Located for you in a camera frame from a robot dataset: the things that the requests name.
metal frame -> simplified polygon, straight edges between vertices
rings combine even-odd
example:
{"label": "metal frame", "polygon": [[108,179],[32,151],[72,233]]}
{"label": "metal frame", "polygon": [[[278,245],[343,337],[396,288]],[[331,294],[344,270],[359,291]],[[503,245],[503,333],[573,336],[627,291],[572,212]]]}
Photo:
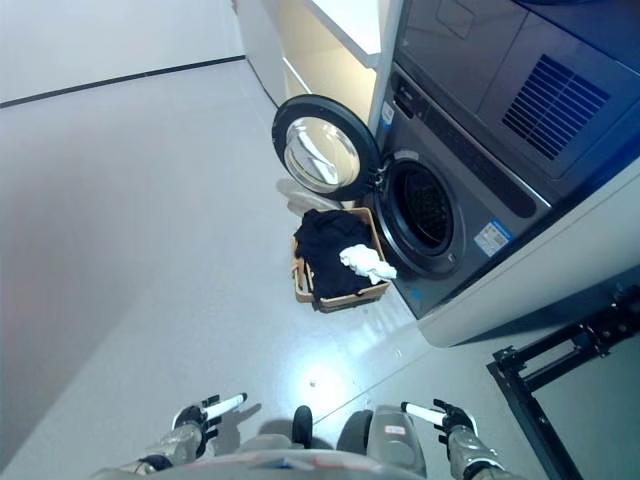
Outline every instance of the metal frame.
{"label": "metal frame", "polygon": [[[533,392],[640,331],[640,287],[633,286],[615,303],[584,321],[569,325],[519,350],[510,346],[493,354],[487,368],[551,480],[582,476]],[[573,351],[524,377],[526,362],[570,341]]]}

white cloth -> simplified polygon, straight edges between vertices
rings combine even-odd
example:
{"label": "white cloth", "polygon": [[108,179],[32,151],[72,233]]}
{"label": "white cloth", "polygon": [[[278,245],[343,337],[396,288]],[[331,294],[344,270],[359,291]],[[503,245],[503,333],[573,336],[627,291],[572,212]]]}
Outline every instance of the white cloth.
{"label": "white cloth", "polygon": [[378,252],[362,244],[341,251],[340,261],[343,265],[350,267],[356,275],[369,277],[373,285],[377,285],[382,280],[396,278],[398,274],[395,268],[380,260]]}

baseboard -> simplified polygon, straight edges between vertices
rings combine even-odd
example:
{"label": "baseboard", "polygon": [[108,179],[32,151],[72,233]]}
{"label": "baseboard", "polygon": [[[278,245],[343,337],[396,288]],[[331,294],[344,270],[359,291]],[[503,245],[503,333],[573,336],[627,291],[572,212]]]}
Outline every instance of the baseboard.
{"label": "baseboard", "polygon": [[159,70],[151,70],[150,72],[135,73],[133,75],[125,75],[124,77],[111,78],[109,80],[101,80],[99,82],[85,83],[83,85],[76,85],[75,87],[62,88],[60,90],[53,90],[51,92],[39,93],[37,95],[31,95],[29,97],[18,98],[16,100],[9,100],[7,102],[0,103],[0,108],[13,107],[15,105],[21,105],[23,103],[35,102],[36,100],[44,100],[45,98],[56,97],[58,95],[64,95],[66,93],[79,92],[80,90],[87,90],[89,88],[103,87],[105,85],[111,85],[112,83],[127,82],[129,80],[136,80],[138,78],[153,77],[155,75],[163,75],[165,73],[180,72],[182,70],[191,70],[194,68],[209,67],[211,65],[218,65],[220,63],[237,62],[244,60],[244,55],[238,55],[235,57],[218,58],[216,60],[207,60],[206,62],[190,63],[188,65],[179,65],[177,67],[161,68]]}

dryer vent grille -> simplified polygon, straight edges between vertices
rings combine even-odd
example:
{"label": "dryer vent grille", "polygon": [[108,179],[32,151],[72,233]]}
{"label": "dryer vent grille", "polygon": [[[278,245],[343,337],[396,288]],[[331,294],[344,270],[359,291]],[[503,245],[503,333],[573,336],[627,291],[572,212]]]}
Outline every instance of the dryer vent grille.
{"label": "dryer vent grille", "polygon": [[543,55],[502,123],[553,160],[608,99],[606,92]]}

stacked washer dryer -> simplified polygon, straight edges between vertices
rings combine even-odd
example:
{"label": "stacked washer dryer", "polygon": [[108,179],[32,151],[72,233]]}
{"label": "stacked washer dryer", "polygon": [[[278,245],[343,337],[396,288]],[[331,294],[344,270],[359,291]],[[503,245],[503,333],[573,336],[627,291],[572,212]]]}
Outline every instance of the stacked washer dryer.
{"label": "stacked washer dryer", "polygon": [[[296,180],[372,209],[417,317],[640,153],[640,8],[550,3],[406,1],[375,139],[324,97],[276,114],[274,147]],[[598,28],[603,15],[627,42]]]}

